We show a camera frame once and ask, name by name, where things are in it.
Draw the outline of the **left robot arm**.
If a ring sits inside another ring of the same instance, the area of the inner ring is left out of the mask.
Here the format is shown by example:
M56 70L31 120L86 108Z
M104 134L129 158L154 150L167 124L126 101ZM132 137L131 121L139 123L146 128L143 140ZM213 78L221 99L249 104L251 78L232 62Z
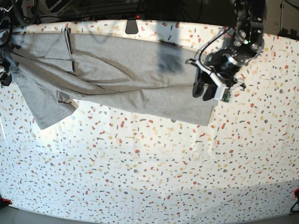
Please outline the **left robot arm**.
M198 59L190 58L186 61L187 64L198 68L192 89L195 98L230 102L236 89L246 89L244 80L236 78L236 74L264 51L266 2L236 0L234 7L237 16L236 26L224 29L203 49L206 50L216 40L228 34L224 47L208 54L205 59L202 59L203 54L200 53Z

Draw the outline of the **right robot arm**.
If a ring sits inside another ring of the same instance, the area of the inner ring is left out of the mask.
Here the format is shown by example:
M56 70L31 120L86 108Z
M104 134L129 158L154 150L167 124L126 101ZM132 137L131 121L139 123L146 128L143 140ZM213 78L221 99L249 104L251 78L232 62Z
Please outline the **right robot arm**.
M11 70L17 69L18 63L11 57L11 40L14 26L20 25L15 10L23 16L22 0L0 1L0 84L9 86L12 82Z

